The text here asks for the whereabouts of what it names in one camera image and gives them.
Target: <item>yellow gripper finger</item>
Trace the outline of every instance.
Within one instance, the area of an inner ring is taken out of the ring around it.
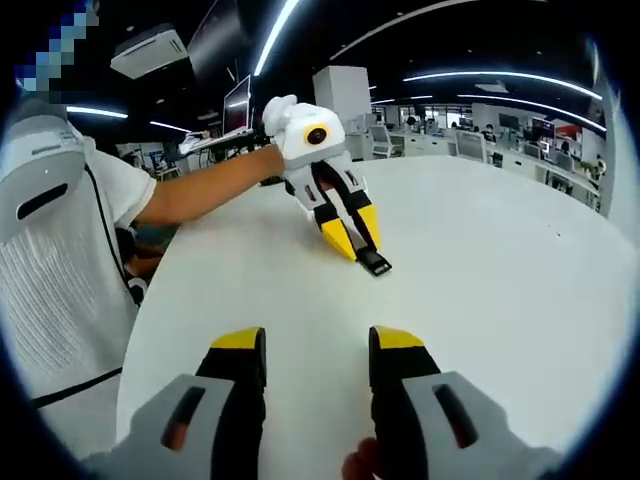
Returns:
[[[351,239],[347,233],[347,229],[342,220],[335,218],[320,227],[322,236],[327,240],[329,245],[352,261],[356,261],[356,252],[353,249]]]
[[[376,218],[376,208],[373,205],[367,205],[358,209],[358,215],[362,218],[371,240],[373,241],[376,249],[380,249],[380,233],[378,231],[378,220]]]

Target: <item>hand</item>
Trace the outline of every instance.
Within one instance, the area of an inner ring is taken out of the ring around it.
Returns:
[[[350,453],[342,464],[343,480],[373,480],[374,474],[384,479],[380,460],[380,446],[375,438],[365,438],[358,451]]]
[[[325,182],[324,180],[320,179],[320,186],[322,187],[322,189],[326,192],[327,190],[331,190],[333,188],[333,185],[331,185],[330,183]]]

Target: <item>desk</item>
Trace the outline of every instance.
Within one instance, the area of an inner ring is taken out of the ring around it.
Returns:
[[[455,138],[404,132],[389,132],[389,136],[402,139],[405,157],[456,154]]]
[[[281,186],[184,225],[129,342],[119,439],[214,338],[262,325],[260,478],[340,478],[345,455],[373,433],[367,335],[381,324],[421,337],[444,371],[503,406],[523,440],[570,448],[634,330],[634,248],[566,195],[488,165],[430,156],[358,167],[393,270],[372,278],[343,259]]]
[[[226,149],[226,148],[234,148],[236,145],[241,144],[241,146],[246,146],[246,141],[253,136],[253,129],[249,129],[245,132],[242,132],[237,135],[232,135],[228,137],[219,137],[219,138],[207,138],[202,139],[193,145],[189,146],[189,149],[181,152],[182,157],[186,157],[191,155],[192,153],[197,153],[205,148],[217,148],[217,149]]]
[[[159,182],[164,181],[167,178],[167,176],[171,176],[172,178],[179,177],[180,170],[178,169],[178,167],[171,167],[171,168],[162,170],[160,172],[156,172],[156,178],[158,179]]]
[[[596,197],[600,197],[600,192],[591,184],[589,179],[586,178],[583,175],[580,175],[580,174],[574,173],[574,172],[568,172],[568,171],[564,170],[563,168],[558,167],[557,165],[554,165],[552,163],[546,162],[544,160],[535,159],[533,157],[530,157],[528,155],[524,155],[524,154],[522,154],[520,152],[516,152],[516,151],[508,149],[508,148],[500,147],[498,145],[489,145],[488,144],[487,145],[487,157],[493,155],[494,152],[502,154],[502,156],[505,157],[505,158],[507,158],[507,157],[515,157],[521,163],[522,162],[526,162],[529,165],[535,165],[536,167],[539,167],[539,168],[542,168],[542,169],[544,169],[546,171],[555,173],[558,176],[566,178],[569,182],[571,182],[571,183],[573,183],[575,185],[579,185],[580,187],[585,189],[590,194],[592,194],[592,195],[594,195]]]

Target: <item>led light strip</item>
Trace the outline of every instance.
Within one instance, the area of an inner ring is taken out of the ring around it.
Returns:
[[[452,6],[455,6],[455,5],[460,5],[460,4],[468,3],[468,2],[476,2],[476,1],[478,1],[478,0],[445,0],[444,2],[438,2],[438,3],[434,4],[434,5],[429,5],[427,7],[419,8],[418,10],[414,10],[413,12],[409,12],[409,13],[407,13],[405,15],[402,15],[401,17],[394,18],[393,20],[391,20],[391,21],[389,21],[387,23],[384,23],[384,24],[380,25],[377,28],[374,28],[370,32],[365,33],[363,36],[361,36],[360,38],[354,40],[349,45],[344,46],[338,53],[336,53],[331,58],[329,58],[329,61],[333,62],[336,58],[338,58],[344,52],[352,49],[353,47],[355,47],[359,43],[364,42],[367,38],[371,38],[374,35],[377,35],[378,33],[382,32],[383,30],[386,30],[389,27],[393,27],[395,25],[398,25],[399,23],[407,21],[407,20],[409,20],[409,19],[411,19],[413,17],[416,17],[418,15],[422,15],[422,14],[425,14],[425,13],[428,13],[428,12],[433,12],[434,10],[438,10],[440,8],[452,7]]]
[[[242,102],[238,102],[238,103],[232,103],[231,105],[229,105],[227,108],[234,108],[234,107],[240,107],[242,105],[246,105],[248,103],[248,100],[244,100]]]
[[[264,68],[265,62],[267,61],[267,57],[269,56],[273,45],[276,43],[278,35],[280,35],[280,32],[282,31],[282,27],[284,27],[284,24],[289,19],[291,12],[296,7],[299,1],[300,0],[287,0],[287,3],[285,3],[284,7],[282,7],[282,11],[280,12],[280,15],[278,15],[276,23],[273,24],[273,28],[271,29],[271,33],[267,38],[267,42],[264,44],[262,54],[260,54],[260,59],[258,60],[258,65],[256,65],[256,70],[253,73],[254,76],[257,77],[260,75],[260,73],[262,73],[262,69]]]
[[[191,133],[191,130],[186,130],[186,129],[180,128],[180,127],[174,127],[173,125],[167,125],[166,123],[160,123],[160,122],[149,122],[149,123],[151,125],[157,125],[158,127],[172,128],[173,130],[179,130],[181,132]]]
[[[598,95],[591,90],[580,87],[579,85],[574,85],[573,83],[565,82],[563,80],[558,80],[550,77],[543,77],[541,75],[533,75],[531,73],[519,73],[519,72],[447,72],[447,73],[432,73],[430,75],[420,75],[417,77],[409,77],[405,78],[403,82],[415,82],[416,80],[428,80],[430,78],[443,78],[443,77],[461,77],[461,76],[477,76],[477,75],[493,75],[493,76],[503,76],[503,77],[519,77],[519,78],[529,78],[531,80],[540,80],[543,82],[554,83],[556,85],[561,85],[563,87],[570,88],[572,90],[576,90],[577,92],[584,93],[585,95],[589,95],[590,97],[595,98],[596,100],[602,100],[602,95]]]
[[[527,100],[519,100],[517,98],[493,97],[493,96],[490,96],[490,95],[458,95],[458,97],[460,97],[460,98],[484,98],[484,99],[487,99],[487,100],[504,100],[504,101],[507,101],[507,102],[515,102],[515,103],[523,103],[525,105],[532,105],[534,107],[548,108],[549,110],[553,110],[555,112],[560,112],[560,113],[563,113],[563,114],[568,115],[570,117],[577,118],[581,122],[584,122],[587,125],[590,125],[593,128],[596,128],[596,129],[600,130],[601,132],[606,132],[607,131],[607,129],[605,127],[603,127],[599,123],[596,123],[596,122],[594,122],[592,120],[589,120],[588,118],[581,117],[580,115],[576,115],[575,113],[567,112],[566,110],[561,110],[561,109],[556,108],[556,107],[551,107],[549,105],[543,105],[542,103],[529,102]]]
[[[128,118],[128,115],[125,113],[118,112],[109,112],[107,110],[98,110],[97,108],[87,108],[87,107],[74,107],[68,106],[67,112],[69,113],[88,113],[91,115],[102,115],[104,117],[115,117],[115,118]]]

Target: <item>black strap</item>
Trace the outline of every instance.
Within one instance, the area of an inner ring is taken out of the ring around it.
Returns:
[[[31,405],[38,409],[42,407],[46,407],[47,405],[51,405],[52,403],[59,402],[60,400],[64,400],[65,398],[69,398],[72,395],[75,395],[80,392],[84,392],[99,383],[106,382],[112,377],[119,375],[122,373],[122,367],[116,368],[115,370],[111,370],[110,372],[105,373],[104,375],[100,375],[92,380],[89,380],[84,383],[80,383],[78,385],[74,385],[73,387],[65,388],[64,390],[60,390],[59,392],[50,393],[48,395],[43,395],[38,398],[34,398],[31,400]]]

